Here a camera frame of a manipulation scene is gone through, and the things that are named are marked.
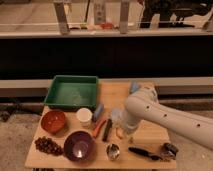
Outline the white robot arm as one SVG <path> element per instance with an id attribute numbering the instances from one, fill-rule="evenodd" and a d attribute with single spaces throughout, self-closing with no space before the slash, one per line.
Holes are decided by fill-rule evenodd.
<path id="1" fill-rule="evenodd" d="M 213 119 L 161 105 L 154 90 L 141 88 L 130 94 L 121 116 L 127 134 L 134 133 L 146 120 L 213 150 Z"/>

